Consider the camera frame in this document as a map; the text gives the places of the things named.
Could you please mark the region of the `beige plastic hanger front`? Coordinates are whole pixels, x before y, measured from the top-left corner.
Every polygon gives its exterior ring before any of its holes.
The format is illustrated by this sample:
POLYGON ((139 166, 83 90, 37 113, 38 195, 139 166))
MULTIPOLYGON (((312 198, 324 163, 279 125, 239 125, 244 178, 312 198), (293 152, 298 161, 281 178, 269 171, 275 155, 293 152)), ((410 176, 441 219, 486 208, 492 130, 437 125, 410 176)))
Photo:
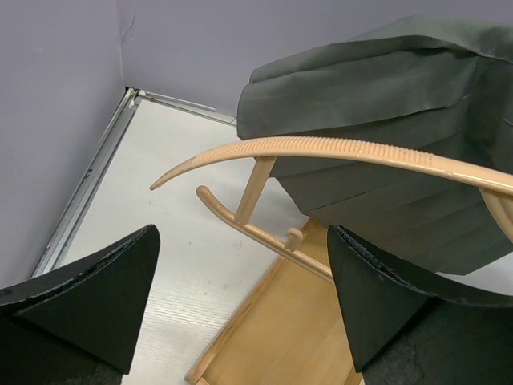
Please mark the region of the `beige plastic hanger front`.
POLYGON ((512 236, 512 176, 510 174, 428 152, 364 140, 316 136, 273 136, 237 141, 202 152, 176 165, 157 179, 150 189, 156 190, 173 178, 210 164, 244 158, 255 159, 256 163, 235 212, 222 205, 206 186, 199 186, 196 189, 196 195, 225 224, 324 281, 332 282, 333 275, 328 266, 299 251, 304 239, 302 231, 290 228, 287 231, 286 240, 281 241, 250 222, 270 172, 280 156, 356 160, 420 172, 474 186, 479 189, 488 211, 503 233, 507 237, 512 236))

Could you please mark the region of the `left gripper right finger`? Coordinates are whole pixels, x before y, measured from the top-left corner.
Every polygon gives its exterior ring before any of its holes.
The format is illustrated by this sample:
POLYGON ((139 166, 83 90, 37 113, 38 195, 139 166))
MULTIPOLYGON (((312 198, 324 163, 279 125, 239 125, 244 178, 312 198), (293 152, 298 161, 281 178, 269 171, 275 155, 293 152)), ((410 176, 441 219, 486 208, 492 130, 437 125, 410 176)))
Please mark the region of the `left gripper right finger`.
POLYGON ((327 248, 365 383, 511 383, 511 296, 439 276, 340 225, 329 227, 327 248))

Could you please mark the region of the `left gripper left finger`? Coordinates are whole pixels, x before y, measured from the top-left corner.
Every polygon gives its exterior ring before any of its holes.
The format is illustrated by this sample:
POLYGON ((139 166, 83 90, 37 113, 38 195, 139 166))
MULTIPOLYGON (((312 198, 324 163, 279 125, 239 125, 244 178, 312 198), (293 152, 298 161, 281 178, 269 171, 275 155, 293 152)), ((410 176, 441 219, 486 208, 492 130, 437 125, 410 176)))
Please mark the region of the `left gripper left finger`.
POLYGON ((1 290, 3 384, 120 384, 160 252, 155 225, 1 290))

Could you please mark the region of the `grey pleated skirt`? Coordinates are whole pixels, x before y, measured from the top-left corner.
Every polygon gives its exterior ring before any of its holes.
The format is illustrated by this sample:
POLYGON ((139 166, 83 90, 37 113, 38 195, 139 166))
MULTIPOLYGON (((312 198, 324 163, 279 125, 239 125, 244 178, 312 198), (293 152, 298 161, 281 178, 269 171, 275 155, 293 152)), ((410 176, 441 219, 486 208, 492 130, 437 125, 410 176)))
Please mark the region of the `grey pleated skirt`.
MULTIPOLYGON (((365 140, 509 173, 512 29, 413 16, 268 63, 241 93, 237 134, 365 140)), ((465 275, 512 251, 466 184, 304 157, 272 174, 301 213, 434 272, 465 275)))

